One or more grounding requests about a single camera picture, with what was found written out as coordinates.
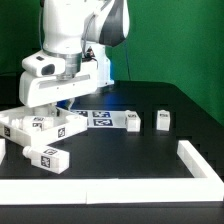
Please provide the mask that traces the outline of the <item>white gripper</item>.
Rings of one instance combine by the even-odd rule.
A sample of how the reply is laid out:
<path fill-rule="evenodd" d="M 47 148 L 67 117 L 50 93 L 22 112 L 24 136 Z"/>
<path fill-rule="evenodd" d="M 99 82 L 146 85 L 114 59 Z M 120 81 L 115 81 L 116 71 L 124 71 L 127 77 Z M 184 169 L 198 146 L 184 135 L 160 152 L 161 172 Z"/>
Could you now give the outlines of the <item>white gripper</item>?
<path fill-rule="evenodd" d="M 75 98 L 93 93 L 97 89 L 98 63 L 90 60 L 81 63 L 81 70 L 74 78 L 59 79 L 65 72 L 65 60 L 39 51 L 22 61 L 24 72 L 20 77 L 19 99 L 29 108 L 62 100 L 68 100 L 71 111 Z M 50 114 L 59 116 L 55 104 L 50 105 Z"/>

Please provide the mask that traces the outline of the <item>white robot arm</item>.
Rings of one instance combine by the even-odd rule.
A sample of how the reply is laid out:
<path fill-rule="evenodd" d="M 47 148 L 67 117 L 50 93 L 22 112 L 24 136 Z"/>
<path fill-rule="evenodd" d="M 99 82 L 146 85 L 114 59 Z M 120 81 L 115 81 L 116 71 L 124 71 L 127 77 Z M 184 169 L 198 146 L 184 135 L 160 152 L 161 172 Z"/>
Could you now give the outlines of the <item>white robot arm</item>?
<path fill-rule="evenodd" d="M 40 0 L 41 49 L 22 61 L 19 99 L 29 108 L 91 94 L 110 83 L 106 46 L 129 32 L 127 0 Z"/>

